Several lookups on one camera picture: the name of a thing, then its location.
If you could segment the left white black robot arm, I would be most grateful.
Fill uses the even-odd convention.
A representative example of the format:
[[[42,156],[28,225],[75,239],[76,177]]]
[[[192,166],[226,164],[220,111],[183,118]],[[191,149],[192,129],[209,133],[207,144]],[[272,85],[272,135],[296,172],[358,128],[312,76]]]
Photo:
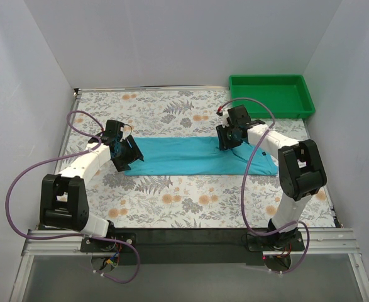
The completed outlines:
[[[118,172],[131,169],[143,154],[132,135],[123,136],[124,123],[106,122],[106,129],[91,138],[87,153],[78,156],[56,175],[46,175],[41,184],[40,223],[95,237],[95,244],[105,252],[115,248],[117,237],[109,231],[110,222],[90,212],[85,185],[100,168],[112,162]]]

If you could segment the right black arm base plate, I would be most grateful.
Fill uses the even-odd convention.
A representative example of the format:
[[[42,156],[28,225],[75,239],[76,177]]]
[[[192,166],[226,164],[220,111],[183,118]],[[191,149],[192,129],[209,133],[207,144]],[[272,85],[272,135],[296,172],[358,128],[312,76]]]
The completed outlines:
[[[266,237],[254,236],[247,232],[242,235],[241,242],[251,252],[283,252],[284,250],[301,252],[305,249],[302,234],[298,230],[288,233],[277,233]]]

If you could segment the turquoise t shirt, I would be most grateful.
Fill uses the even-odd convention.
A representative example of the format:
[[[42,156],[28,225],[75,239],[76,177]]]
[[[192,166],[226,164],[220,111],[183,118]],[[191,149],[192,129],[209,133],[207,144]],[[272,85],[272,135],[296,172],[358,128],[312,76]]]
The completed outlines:
[[[143,161],[133,162],[127,176],[242,175],[253,145],[220,150],[217,137],[138,138]]]

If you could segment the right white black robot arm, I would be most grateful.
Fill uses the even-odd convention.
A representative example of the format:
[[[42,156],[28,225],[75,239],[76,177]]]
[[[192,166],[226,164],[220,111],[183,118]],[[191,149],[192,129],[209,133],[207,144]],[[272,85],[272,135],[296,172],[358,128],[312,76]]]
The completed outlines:
[[[315,141],[287,137],[261,120],[252,120],[240,105],[217,110],[222,123],[216,127],[220,150],[231,150],[247,143],[262,149],[278,162],[282,197],[265,232],[250,228],[249,234],[261,245],[275,250],[288,247],[297,238],[300,216],[311,198],[326,185],[327,177]]]

